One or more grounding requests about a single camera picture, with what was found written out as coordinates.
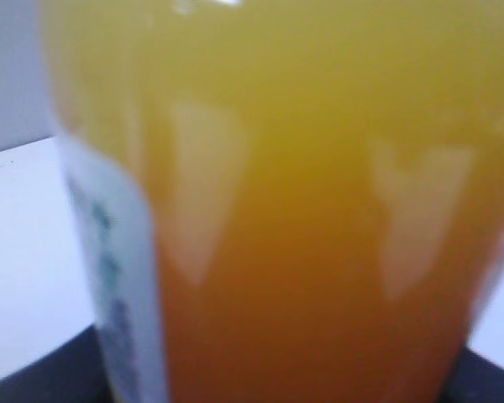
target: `white label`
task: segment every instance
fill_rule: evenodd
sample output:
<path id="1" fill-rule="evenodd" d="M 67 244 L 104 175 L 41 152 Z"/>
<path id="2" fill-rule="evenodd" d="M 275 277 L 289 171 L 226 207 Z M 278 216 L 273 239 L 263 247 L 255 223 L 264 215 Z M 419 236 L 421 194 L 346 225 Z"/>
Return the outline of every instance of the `white label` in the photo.
<path id="1" fill-rule="evenodd" d="M 116 163 L 60 142 L 113 390 L 124 403 L 169 402 L 149 206 Z"/>

